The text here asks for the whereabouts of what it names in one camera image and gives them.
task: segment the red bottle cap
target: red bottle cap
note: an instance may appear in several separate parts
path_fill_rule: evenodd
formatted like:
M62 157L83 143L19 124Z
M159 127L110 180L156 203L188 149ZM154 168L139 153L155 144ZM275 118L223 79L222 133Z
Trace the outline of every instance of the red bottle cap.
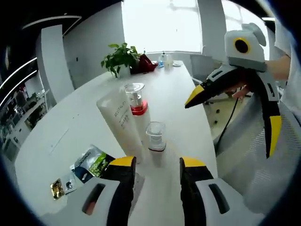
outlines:
M135 106L135 107L131 106L133 115L143 115L147 111L147 108L148 108L148 103L146 100L142 101L141 106Z

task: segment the white wall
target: white wall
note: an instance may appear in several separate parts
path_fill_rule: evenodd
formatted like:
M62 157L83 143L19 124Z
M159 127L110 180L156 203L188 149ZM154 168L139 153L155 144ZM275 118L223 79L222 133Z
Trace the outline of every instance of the white wall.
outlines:
M43 28L36 49L42 82L58 103L74 91L65 58L62 25Z
M64 37L66 60L75 88L106 71L100 62L112 52L109 44L125 42L121 4L97 12Z
M28 97L31 97L34 93L40 92L43 89L43 86L39 74L26 81L25 87Z
M204 55L226 61L224 35L227 31L221 0L198 0L200 11Z

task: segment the small bottle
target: small bottle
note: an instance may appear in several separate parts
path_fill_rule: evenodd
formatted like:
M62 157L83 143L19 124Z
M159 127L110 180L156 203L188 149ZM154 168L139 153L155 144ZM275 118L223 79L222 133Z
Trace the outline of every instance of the small bottle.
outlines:
M146 144L146 128L151 121L150 111L147 100L142 98L143 83L130 83L125 86L125 91L130 102L132 114L135 119L142 144Z
M164 67L165 66L165 62L166 62L166 54L163 51L163 53L161 54L161 56L159 57L159 61L158 61L158 68Z
M163 61L164 68L169 68L168 59L169 59L169 54L166 53Z
M148 138L148 149L155 152L162 152L166 148L165 124L158 121L151 121L146 128Z
M174 60L173 60L171 54L168 54L166 57L166 65L168 68L171 68L171 67L173 67L173 64L174 64Z

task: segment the red bag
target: red bag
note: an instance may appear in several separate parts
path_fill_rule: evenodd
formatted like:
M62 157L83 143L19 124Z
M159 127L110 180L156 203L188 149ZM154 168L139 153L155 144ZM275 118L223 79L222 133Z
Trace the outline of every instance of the red bag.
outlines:
M145 54L142 54L138 66L136 68L130 68L130 72L131 74L153 72L157 66L158 63L151 62Z

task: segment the clear jar lid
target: clear jar lid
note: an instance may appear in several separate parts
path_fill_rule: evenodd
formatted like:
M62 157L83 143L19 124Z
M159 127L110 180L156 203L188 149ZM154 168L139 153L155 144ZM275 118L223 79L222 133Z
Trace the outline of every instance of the clear jar lid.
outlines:
M143 104L141 90L144 88L144 86L145 85L143 83L130 83L124 87L131 106L136 107Z

